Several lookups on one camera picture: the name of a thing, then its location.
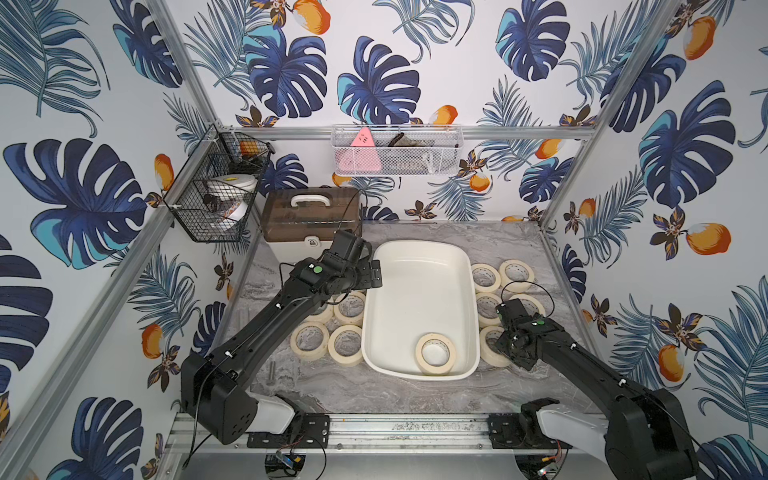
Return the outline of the cream masking tape roll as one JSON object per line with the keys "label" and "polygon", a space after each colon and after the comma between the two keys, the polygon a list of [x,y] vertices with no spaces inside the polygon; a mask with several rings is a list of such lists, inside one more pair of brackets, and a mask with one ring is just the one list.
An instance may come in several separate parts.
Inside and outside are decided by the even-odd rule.
{"label": "cream masking tape roll", "polygon": [[475,295],[475,300],[480,328],[500,326],[501,320],[497,307],[502,303],[501,298],[494,293],[479,292]]}
{"label": "cream masking tape roll", "polygon": [[336,300],[336,305],[333,306],[335,319],[342,325],[361,327],[364,321],[365,304],[365,294],[352,291],[343,300]]}
{"label": "cream masking tape roll", "polygon": [[517,259],[504,261],[498,268],[504,294],[525,293],[536,281],[534,270]]}
{"label": "cream masking tape roll", "polygon": [[514,294],[510,297],[510,300],[519,300],[529,315],[538,313],[539,315],[544,316],[546,314],[544,305],[537,298],[531,295],[524,293]]}
{"label": "cream masking tape roll", "polygon": [[312,315],[307,318],[309,322],[317,322],[326,324],[334,317],[334,307],[330,304],[326,304],[319,307]]}
{"label": "cream masking tape roll", "polygon": [[307,321],[291,334],[290,347],[300,361],[313,362],[328,353],[330,334],[323,323]]}
{"label": "cream masking tape roll", "polygon": [[480,331],[480,356],[483,361],[496,368],[507,368],[512,361],[497,346],[504,329],[501,326],[487,326]]}
{"label": "cream masking tape roll", "polygon": [[361,344],[362,329],[356,325],[343,325],[331,334],[328,352],[337,364],[353,367],[363,361]]}
{"label": "cream masking tape roll", "polygon": [[456,363],[456,348],[448,337],[438,333],[428,333],[417,341],[415,359],[423,374],[447,375]]}
{"label": "cream masking tape roll", "polygon": [[472,264],[471,274],[476,293],[494,293],[501,285],[501,275],[491,265],[484,263]]}

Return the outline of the white plastic storage tray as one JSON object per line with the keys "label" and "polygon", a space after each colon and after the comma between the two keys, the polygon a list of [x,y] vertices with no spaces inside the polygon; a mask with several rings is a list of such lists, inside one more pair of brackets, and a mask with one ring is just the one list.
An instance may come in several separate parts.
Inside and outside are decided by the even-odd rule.
{"label": "white plastic storage tray", "polygon": [[[457,381],[480,361],[480,328],[471,263],[454,245],[395,240],[374,252],[383,286],[366,292],[361,351],[373,370],[402,379]],[[425,334],[448,337],[457,353],[447,375],[428,376],[416,363],[415,347]]]}

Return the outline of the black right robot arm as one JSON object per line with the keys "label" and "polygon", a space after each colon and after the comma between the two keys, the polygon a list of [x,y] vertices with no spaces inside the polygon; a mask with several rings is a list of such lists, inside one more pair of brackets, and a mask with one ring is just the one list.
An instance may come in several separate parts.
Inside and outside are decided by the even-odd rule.
{"label": "black right robot arm", "polygon": [[595,404],[599,414],[551,403],[536,409],[535,432],[606,464],[617,479],[693,479],[698,458],[678,399],[619,374],[580,346],[556,321],[530,315],[518,300],[497,306],[498,350],[525,370],[543,362]]}

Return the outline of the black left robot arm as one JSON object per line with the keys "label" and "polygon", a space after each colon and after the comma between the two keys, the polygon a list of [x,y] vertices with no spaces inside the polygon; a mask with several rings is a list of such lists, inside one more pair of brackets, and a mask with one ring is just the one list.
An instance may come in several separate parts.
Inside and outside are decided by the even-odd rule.
{"label": "black left robot arm", "polygon": [[274,298],[237,334],[181,367],[181,407],[220,443],[234,442],[255,420],[252,377],[281,342],[318,308],[343,294],[382,286],[370,242],[339,230],[317,259],[295,263]]}

